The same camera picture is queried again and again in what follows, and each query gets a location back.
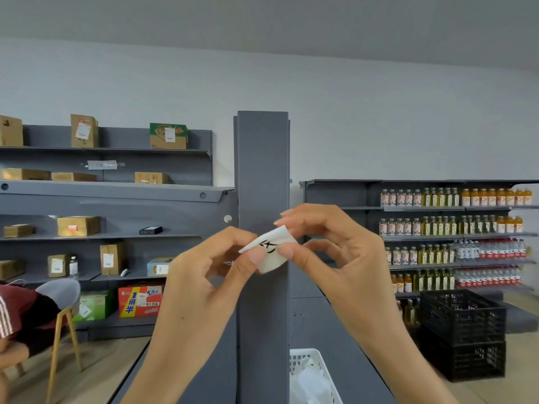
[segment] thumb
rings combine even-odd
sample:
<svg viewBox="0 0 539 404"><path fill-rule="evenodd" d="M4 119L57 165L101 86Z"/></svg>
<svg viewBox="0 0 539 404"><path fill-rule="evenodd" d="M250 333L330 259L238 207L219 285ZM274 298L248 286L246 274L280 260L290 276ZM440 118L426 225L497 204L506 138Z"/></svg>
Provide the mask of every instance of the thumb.
<svg viewBox="0 0 539 404"><path fill-rule="evenodd" d="M265 257L266 249L263 247L255 247L240 255L230 267L229 273L226 274L221 286L217 289L218 299L234 300L235 303L247 280L257 270L257 265Z"/></svg>
<svg viewBox="0 0 539 404"><path fill-rule="evenodd" d="M277 247L277 252L292 261L327 294L328 287L333 285L336 272L327 266L310 249L300 244L288 243Z"/></svg>

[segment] ceiling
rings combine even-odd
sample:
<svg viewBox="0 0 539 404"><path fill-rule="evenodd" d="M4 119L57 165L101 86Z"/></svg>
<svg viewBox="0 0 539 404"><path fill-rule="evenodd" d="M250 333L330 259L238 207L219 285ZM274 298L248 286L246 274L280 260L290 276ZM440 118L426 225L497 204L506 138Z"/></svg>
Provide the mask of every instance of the ceiling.
<svg viewBox="0 0 539 404"><path fill-rule="evenodd" d="M539 70L539 0L0 0L0 36Z"/></svg>

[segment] cardboard box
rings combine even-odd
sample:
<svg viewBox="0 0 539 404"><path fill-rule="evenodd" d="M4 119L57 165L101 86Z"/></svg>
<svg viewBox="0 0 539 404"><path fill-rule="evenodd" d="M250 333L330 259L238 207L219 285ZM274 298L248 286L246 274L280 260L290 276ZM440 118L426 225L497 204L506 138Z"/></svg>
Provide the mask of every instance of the cardboard box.
<svg viewBox="0 0 539 404"><path fill-rule="evenodd" d="M174 256L163 256L148 262L146 265L148 276L166 276L169 271L169 265L174 258Z"/></svg>
<svg viewBox="0 0 539 404"><path fill-rule="evenodd" d="M3 180L50 180L51 172L32 169L2 169Z"/></svg>
<svg viewBox="0 0 539 404"><path fill-rule="evenodd" d="M188 134L185 125L150 123L152 149L187 149Z"/></svg>
<svg viewBox="0 0 539 404"><path fill-rule="evenodd" d="M170 177L165 173L135 171L135 183L170 184Z"/></svg>
<svg viewBox="0 0 539 404"><path fill-rule="evenodd" d="M26 262L23 260L0 261L0 281L7 281L25 272Z"/></svg>
<svg viewBox="0 0 539 404"><path fill-rule="evenodd" d="M87 173L51 173L53 182L96 182L96 175Z"/></svg>
<svg viewBox="0 0 539 404"><path fill-rule="evenodd" d="M86 237L101 229L100 217L61 217L57 221L59 237Z"/></svg>
<svg viewBox="0 0 539 404"><path fill-rule="evenodd" d="M4 227L4 238L28 237L35 232L31 224L15 224Z"/></svg>
<svg viewBox="0 0 539 404"><path fill-rule="evenodd" d="M50 255L47 258L49 278L60 278L69 274L69 261L73 254Z"/></svg>
<svg viewBox="0 0 539 404"><path fill-rule="evenodd" d="M101 274L104 276L119 275L124 270L127 256L125 242L99 246L101 254Z"/></svg>
<svg viewBox="0 0 539 404"><path fill-rule="evenodd" d="M0 115L0 146L12 148L24 146L22 120Z"/></svg>
<svg viewBox="0 0 539 404"><path fill-rule="evenodd" d="M80 294L79 313L74 322L103 320L109 317L118 307L116 290L82 292Z"/></svg>
<svg viewBox="0 0 539 404"><path fill-rule="evenodd" d="M161 308L162 286L125 286L118 288L120 318L155 316Z"/></svg>
<svg viewBox="0 0 539 404"><path fill-rule="evenodd" d="M71 147L99 147L99 125L95 117L71 115Z"/></svg>

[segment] white plastic basket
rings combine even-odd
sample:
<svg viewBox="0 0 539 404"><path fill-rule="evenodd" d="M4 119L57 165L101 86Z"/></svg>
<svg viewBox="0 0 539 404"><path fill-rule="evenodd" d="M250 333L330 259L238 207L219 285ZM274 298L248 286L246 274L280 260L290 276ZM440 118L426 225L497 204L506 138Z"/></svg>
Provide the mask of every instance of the white plastic basket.
<svg viewBox="0 0 539 404"><path fill-rule="evenodd" d="M293 374L295 370L299 367L301 359L305 357L310 357L313 360L314 366L322 371L322 374L326 380L329 381L332 390L332 403L333 404L343 404L335 384L333 383L332 377L329 375L328 368L322 355L315 348L292 348L290 349L290 374Z"/></svg>

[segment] green cardboard box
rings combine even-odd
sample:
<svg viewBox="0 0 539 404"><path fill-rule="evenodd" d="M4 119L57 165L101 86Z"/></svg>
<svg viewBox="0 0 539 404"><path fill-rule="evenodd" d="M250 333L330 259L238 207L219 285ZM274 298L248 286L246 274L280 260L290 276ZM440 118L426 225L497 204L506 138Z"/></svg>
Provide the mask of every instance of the green cardboard box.
<svg viewBox="0 0 539 404"><path fill-rule="evenodd" d="M187 149L188 134L185 125L150 123L152 149Z"/></svg>
<svg viewBox="0 0 539 404"><path fill-rule="evenodd" d="M74 322L106 319L118 308L115 289L83 292L80 295L79 313Z"/></svg>

